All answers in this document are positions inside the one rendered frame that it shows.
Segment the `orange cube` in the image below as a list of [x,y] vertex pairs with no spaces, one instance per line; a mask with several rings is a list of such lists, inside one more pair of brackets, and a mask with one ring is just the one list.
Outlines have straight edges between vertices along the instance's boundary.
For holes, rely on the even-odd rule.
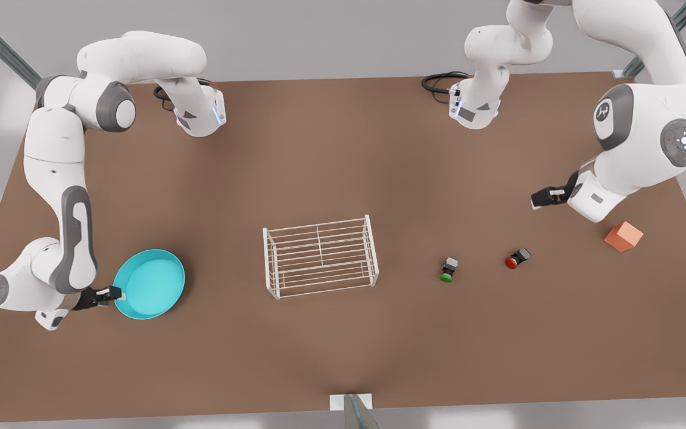
[[644,233],[631,225],[629,222],[622,222],[610,229],[604,238],[604,242],[609,244],[618,252],[626,252],[635,248],[642,239]]

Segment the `turquoise plate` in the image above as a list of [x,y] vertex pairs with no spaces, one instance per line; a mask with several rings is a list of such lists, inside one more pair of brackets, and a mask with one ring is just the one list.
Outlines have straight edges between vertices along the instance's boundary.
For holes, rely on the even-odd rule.
[[177,256],[162,249],[145,250],[118,269],[113,286],[122,296],[114,305],[130,319],[157,318],[179,301],[185,282],[185,269]]

